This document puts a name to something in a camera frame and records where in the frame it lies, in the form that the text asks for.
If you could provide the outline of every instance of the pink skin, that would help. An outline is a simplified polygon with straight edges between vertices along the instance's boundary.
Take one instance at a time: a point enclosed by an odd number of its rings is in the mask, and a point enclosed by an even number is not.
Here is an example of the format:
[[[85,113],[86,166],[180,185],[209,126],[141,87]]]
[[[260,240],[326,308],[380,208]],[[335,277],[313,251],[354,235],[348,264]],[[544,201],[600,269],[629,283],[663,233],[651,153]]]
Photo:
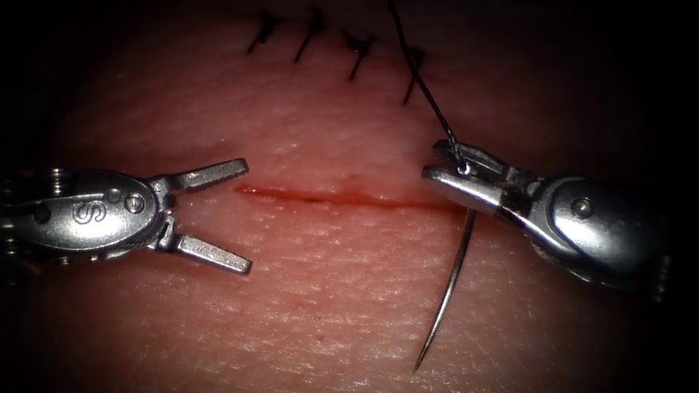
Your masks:
[[[346,24],[314,37],[297,65],[302,20],[245,55],[255,16],[185,7],[130,26],[86,77],[50,163],[145,177],[244,157],[249,174],[180,196],[175,215],[180,233],[255,263],[237,277],[139,250],[41,275],[22,292],[15,324],[25,338],[13,348],[25,353],[18,369],[45,378],[23,383],[471,392],[591,388],[625,375],[625,351],[642,336],[631,334],[637,307],[539,259],[519,231],[485,215],[411,375],[464,209],[420,180],[443,134],[417,86],[400,104],[410,76],[383,5],[361,15],[321,7]],[[305,16],[298,4],[270,9]],[[408,39],[427,48],[422,74],[460,139],[541,175],[628,178],[639,165],[649,143],[627,144],[637,118],[613,79],[527,41],[516,20],[522,34],[509,45],[463,33],[448,12],[420,15],[402,12]],[[353,26],[381,39],[347,82],[356,54],[338,30]],[[439,39],[447,32],[466,38]]]

